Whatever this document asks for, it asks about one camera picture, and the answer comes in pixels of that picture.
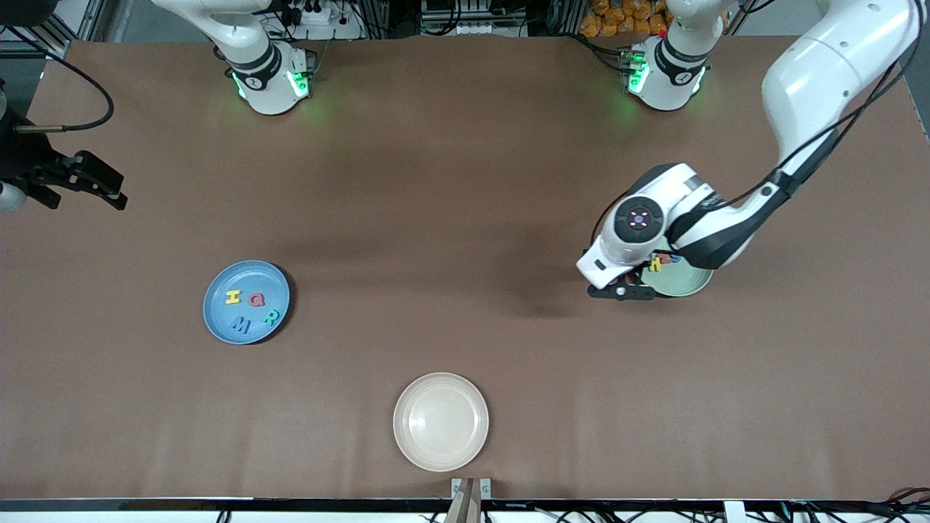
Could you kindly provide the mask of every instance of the plate rim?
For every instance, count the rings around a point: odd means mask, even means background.
[[[206,286],[206,291],[204,291],[204,304],[201,307],[201,314],[204,317],[204,325],[206,326],[206,330],[209,331],[209,333],[212,334],[213,337],[216,338],[217,340],[220,340],[221,342],[224,342],[224,343],[228,343],[230,345],[250,345],[252,343],[258,343],[264,340],[265,338],[271,336],[272,333],[278,330],[278,328],[281,327],[282,323],[284,323],[284,321],[278,322],[278,325],[274,327],[274,329],[270,329],[268,332],[261,335],[257,339],[252,340],[251,342],[239,342],[239,341],[230,340],[229,338],[220,336],[219,334],[217,334],[216,331],[213,330],[212,327],[210,327],[210,322],[207,320],[206,308],[209,302],[210,290],[213,288],[213,285],[217,283],[217,281],[219,280],[221,276],[223,276],[227,272],[232,272],[233,269],[235,269],[237,265],[244,265],[244,264],[249,264],[249,263],[265,265],[267,268],[271,269],[269,272],[274,273],[275,275],[279,275],[281,277],[282,281],[285,282],[285,289],[287,290],[287,306],[285,307],[284,313],[281,314],[282,320],[287,315],[287,312],[290,309],[290,281],[287,280],[287,276],[285,275],[284,271],[278,268],[277,265],[275,265],[274,263],[271,263],[270,261],[264,261],[264,260],[240,260],[240,261],[237,261],[236,263],[233,263],[232,265],[226,266],[225,269],[223,269],[222,271],[219,271],[217,275],[213,276],[213,279],[210,280],[210,284]]]
[[[479,413],[483,414],[482,419],[485,420],[484,423],[481,423],[482,426],[479,427],[479,430],[481,432],[481,435],[480,435],[481,442],[477,446],[475,452],[472,455],[468,456],[467,460],[464,460],[461,464],[452,466],[452,468],[449,468],[448,466],[442,466],[442,467],[425,466],[419,460],[415,460],[413,457],[410,456],[410,454],[407,453],[407,451],[404,449],[404,445],[401,444],[401,438],[398,436],[398,432],[399,432],[398,426],[402,427],[402,429],[403,427],[405,427],[405,424],[402,422],[399,422],[398,420],[398,415],[401,414],[400,412],[401,402],[406,397],[408,397],[409,394],[411,394],[410,391],[415,386],[422,384],[423,382],[427,380],[434,380],[436,378],[441,378],[441,377],[452,378],[454,381],[461,382],[467,388],[471,388],[474,391],[474,393],[476,393],[477,398],[481,400],[480,403],[478,404],[478,409],[480,410]],[[401,392],[401,394],[397,397],[397,401],[394,403],[394,413],[392,416],[392,431],[394,434],[394,443],[397,444],[397,448],[400,449],[401,453],[404,454],[404,457],[407,458],[409,462],[413,463],[416,467],[426,470],[428,472],[439,472],[439,473],[452,472],[454,470],[458,470],[464,467],[465,465],[471,463],[476,457],[478,457],[478,454],[480,454],[481,451],[485,448],[485,444],[487,443],[487,435],[490,432],[490,428],[491,428],[491,415],[487,409],[487,401],[485,400],[485,395],[481,394],[481,390],[478,389],[478,387],[474,383],[472,383],[471,380],[469,380],[468,378],[465,378],[464,376],[456,374],[454,372],[431,372],[429,374],[424,374],[416,378],[413,382],[410,382],[407,385],[407,387],[404,388],[404,391]]]

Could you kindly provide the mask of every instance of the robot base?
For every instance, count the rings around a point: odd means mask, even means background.
[[[274,42],[281,51],[282,67],[268,80],[264,89],[254,90],[232,78],[239,87],[239,96],[261,114],[286,113],[297,102],[310,96],[316,69],[316,53],[297,49],[286,42]]]
[[[676,86],[656,65],[650,64],[655,60],[656,46],[662,42],[658,36],[651,36],[644,42],[632,47],[632,55],[644,57],[644,60],[634,60],[631,64],[638,65],[638,70],[630,74],[626,89],[640,98],[646,105],[660,111],[675,111],[684,107],[688,100],[700,89],[700,79],[706,68],[692,75],[685,83]]]

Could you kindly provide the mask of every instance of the power strip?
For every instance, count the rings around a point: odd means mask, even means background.
[[[327,5],[319,13],[315,11],[305,12],[300,19],[303,23],[310,25],[329,25],[329,19],[332,18],[333,10]]]

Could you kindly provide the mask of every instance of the metal frame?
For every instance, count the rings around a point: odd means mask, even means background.
[[[100,25],[100,15],[107,0],[89,0],[84,17],[77,32],[64,23],[58,15],[52,15],[45,23],[36,27],[21,28],[24,34],[45,46],[49,52],[63,58],[72,40],[94,40]],[[39,59],[45,55],[29,44],[17,41],[0,41],[0,58]]]
[[[586,0],[551,0],[546,27],[550,33],[576,34],[581,27],[581,19],[588,11]]]
[[[525,24],[526,12],[521,9],[506,15],[495,15],[490,12],[491,0],[455,0],[455,9],[432,9],[428,7],[427,0],[420,0],[421,28],[439,33],[453,17],[458,19],[457,29],[449,34],[457,34],[459,27],[468,28],[471,25],[490,26],[493,28],[520,28]]]
[[[109,512],[133,511],[217,511],[235,512],[365,512],[365,513],[443,513],[448,511],[450,499],[399,498],[399,499],[268,499],[268,498],[39,498],[0,499],[0,514],[4,512]],[[740,502],[745,512],[782,513],[790,509],[805,514],[804,502],[796,500],[746,500]],[[563,500],[492,498],[483,500],[482,509],[491,511],[560,513],[579,507],[601,505],[615,512],[725,512],[723,500]],[[875,503],[853,500],[818,500],[819,509],[833,512],[861,512],[873,510]]]
[[[359,13],[362,15],[364,31],[369,39],[382,40],[387,37],[389,4],[382,0],[360,0]]]

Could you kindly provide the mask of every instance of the table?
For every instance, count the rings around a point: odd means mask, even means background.
[[[927,147],[903,83],[698,295],[589,299],[601,209],[686,161],[724,196],[774,164],[759,85],[785,38],[724,38],[682,111],[649,111],[575,42],[333,44],[312,100],[263,117],[209,45],[75,43],[116,99],[53,137],[126,175],[2,219],[6,497],[882,499],[930,480]],[[49,66],[31,118],[103,110]],[[292,278],[255,346],[206,331],[227,265]],[[459,373],[491,431],[408,463],[394,401]]]

